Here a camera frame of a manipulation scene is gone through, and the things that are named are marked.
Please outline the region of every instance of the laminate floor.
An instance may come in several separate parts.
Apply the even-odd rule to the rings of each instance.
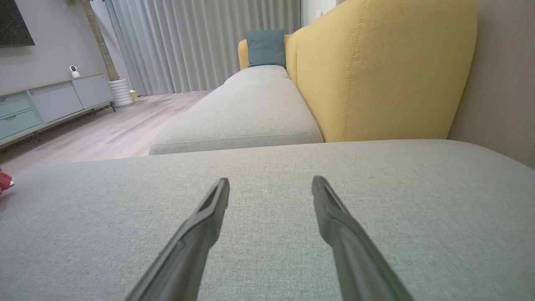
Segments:
[[[105,109],[41,134],[42,142],[0,150],[2,170],[14,177],[71,162],[146,156],[154,137],[210,91],[141,97],[133,105]]]

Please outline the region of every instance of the red fabric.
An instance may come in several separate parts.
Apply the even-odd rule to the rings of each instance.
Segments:
[[[8,176],[5,172],[2,172],[0,168],[0,192],[9,188],[11,184],[11,177]]]

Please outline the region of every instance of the television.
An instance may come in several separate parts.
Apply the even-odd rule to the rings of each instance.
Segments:
[[[0,47],[31,45],[35,43],[15,0],[0,0]]]

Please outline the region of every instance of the white camera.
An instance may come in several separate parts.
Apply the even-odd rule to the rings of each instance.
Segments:
[[[76,68],[76,66],[71,65],[71,66],[68,67],[68,69],[71,70],[72,77],[80,76],[80,73],[78,72],[78,68]]]

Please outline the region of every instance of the white plant pot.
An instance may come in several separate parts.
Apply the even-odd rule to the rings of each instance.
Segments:
[[[126,78],[108,81],[108,84],[110,85],[113,102],[116,107],[125,107],[134,103],[132,96],[130,96],[130,89],[128,88]]]

